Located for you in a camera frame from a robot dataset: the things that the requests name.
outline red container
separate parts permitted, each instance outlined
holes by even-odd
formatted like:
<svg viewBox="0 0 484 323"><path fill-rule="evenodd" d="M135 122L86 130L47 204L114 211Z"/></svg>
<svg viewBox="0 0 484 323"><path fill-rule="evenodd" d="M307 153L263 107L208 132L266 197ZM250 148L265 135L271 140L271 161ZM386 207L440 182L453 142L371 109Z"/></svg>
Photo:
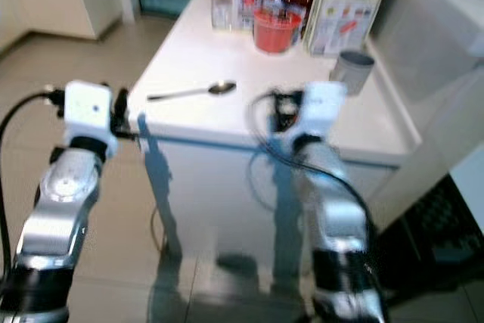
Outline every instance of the red container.
<svg viewBox="0 0 484 323"><path fill-rule="evenodd" d="M293 39L293 34L301 24L301 17L287 12L284 17L259 9L254 12L254 42L256 47L268 53L286 51Z"/></svg>

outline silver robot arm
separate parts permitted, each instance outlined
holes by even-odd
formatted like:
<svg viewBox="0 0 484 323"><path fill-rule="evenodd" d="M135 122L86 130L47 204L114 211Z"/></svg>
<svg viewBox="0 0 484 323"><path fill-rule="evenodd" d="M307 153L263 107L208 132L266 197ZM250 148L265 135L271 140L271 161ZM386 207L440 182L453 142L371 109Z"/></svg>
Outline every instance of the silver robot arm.
<svg viewBox="0 0 484 323"><path fill-rule="evenodd" d="M3 323L64 323L73 273L98 199L104 161L116 152L107 87L70 82L65 91L65 142L39 185L13 269L2 285Z"/></svg>
<svg viewBox="0 0 484 323"><path fill-rule="evenodd" d="M345 97L338 82L308 84L298 121L285 135L293 159L350 182L346 167L325 139ZM371 266L373 229L362 200L335 179L294 169L312 247L314 305L324 322L387 322L386 308Z"/></svg>

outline metal spoon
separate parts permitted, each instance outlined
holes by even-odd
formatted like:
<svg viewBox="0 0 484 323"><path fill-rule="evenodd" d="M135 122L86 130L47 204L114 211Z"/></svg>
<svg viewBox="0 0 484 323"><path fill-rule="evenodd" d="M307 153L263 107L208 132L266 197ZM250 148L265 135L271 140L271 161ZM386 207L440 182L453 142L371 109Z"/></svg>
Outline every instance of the metal spoon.
<svg viewBox="0 0 484 323"><path fill-rule="evenodd" d="M204 89L193 89L181 92L173 92L172 94L165 94L165 95L150 95L147 97L148 101L160 101L166 100L168 98L181 98L184 96L191 96L196 94L204 94L209 93L212 95L223 95L226 94L234 89L236 89L237 84L231 80L225 80L218 83L215 83L208 88Z"/></svg>

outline gray cup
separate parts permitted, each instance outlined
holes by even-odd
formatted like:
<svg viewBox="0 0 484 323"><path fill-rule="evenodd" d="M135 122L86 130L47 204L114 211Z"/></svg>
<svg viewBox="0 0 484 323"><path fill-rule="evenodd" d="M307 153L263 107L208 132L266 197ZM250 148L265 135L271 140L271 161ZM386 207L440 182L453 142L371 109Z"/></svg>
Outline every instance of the gray cup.
<svg viewBox="0 0 484 323"><path fill-rule="evenodd" d="M348 96L356 96L365 85L375 60L360 51L342 51L338 56L336 66L330 73L330 81L340 81L346 84Z"/></svg>

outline tiled floor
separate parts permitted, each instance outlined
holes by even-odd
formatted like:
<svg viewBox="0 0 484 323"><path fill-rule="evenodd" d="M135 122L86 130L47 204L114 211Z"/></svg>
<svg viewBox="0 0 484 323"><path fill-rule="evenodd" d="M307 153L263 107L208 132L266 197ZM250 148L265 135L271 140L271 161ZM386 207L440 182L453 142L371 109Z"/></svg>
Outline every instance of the tiled floor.
<svg viewBox="0 0 484 323"><path fill-rule="evenodd" d="M0 60L0 115L20 97L45 84L71 79L130 87L141 75L172 26L171 20L141 18L121 26L103 42L36 36ZM51 148L61 142L63 124L50 107L36 104L11 124L3 150L5 196L12 240L20 235L32 209L33 195ZM136 145L123 142L104 169L101 199L90 217L90 232L70 295L71 322L291 322L294 304L266 304L260 299L230 299L210 294L212 284L230 284L206 275L211 267L196 260L168 262L160 270L160 254L150 236L154 197ZM155 216L155 230L163 234ZM250 289L250 281L241 285ZM398 323L484 322L484 284L473 283L454 293L434 294L392 311Z"/></svg>

